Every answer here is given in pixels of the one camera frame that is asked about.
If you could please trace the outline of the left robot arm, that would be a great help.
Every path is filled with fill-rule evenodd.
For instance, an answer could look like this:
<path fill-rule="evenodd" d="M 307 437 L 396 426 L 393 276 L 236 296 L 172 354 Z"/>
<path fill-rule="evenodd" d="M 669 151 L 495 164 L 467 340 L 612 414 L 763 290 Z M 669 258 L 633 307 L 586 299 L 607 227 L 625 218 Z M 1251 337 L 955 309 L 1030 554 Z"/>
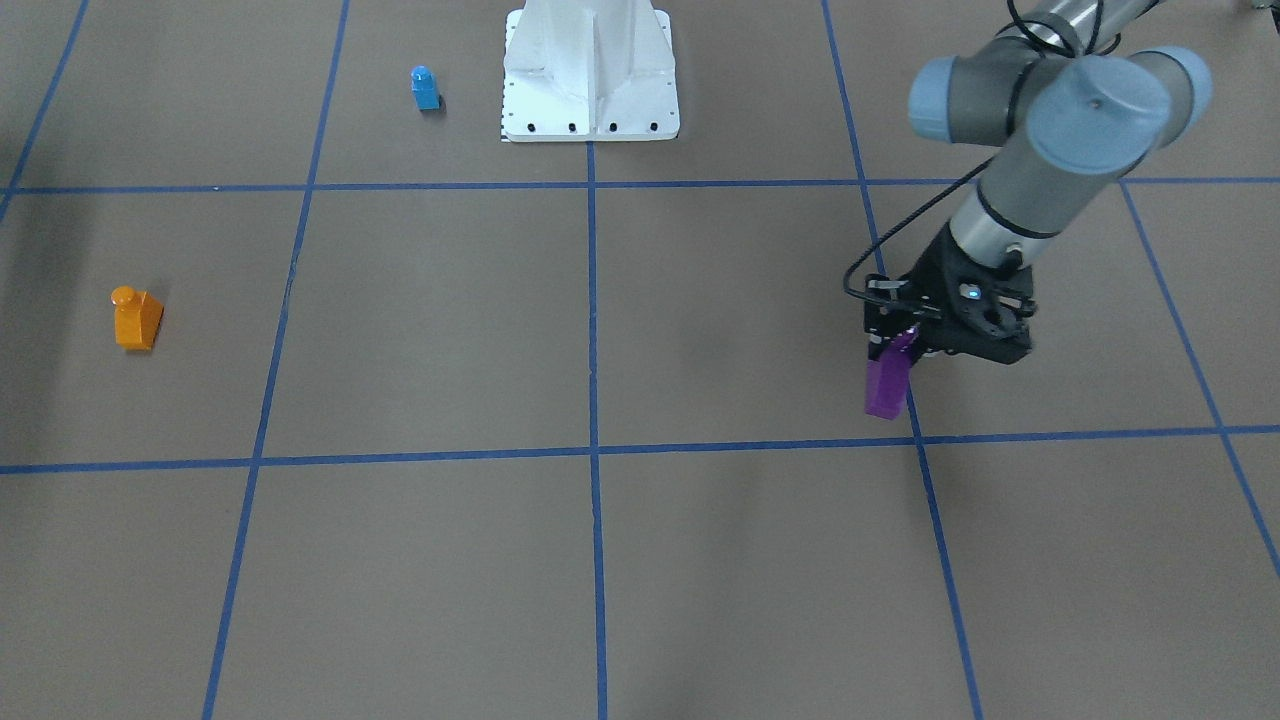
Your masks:
<path fill-rule="evenodd" d="M 1208 109 L 1208 64 L 1179 46 L 1116 56 L 1152 1 L 1043 1 L 978 53 L 927 63 L 908 117 L 924 138 L 995 155 L 900 277 L 870 274 L 869 366 L 906 372 L 932 354 L 1014 364 L 1033 347 L 1033 265 L 1112 182 L 1184 136 Z"/>

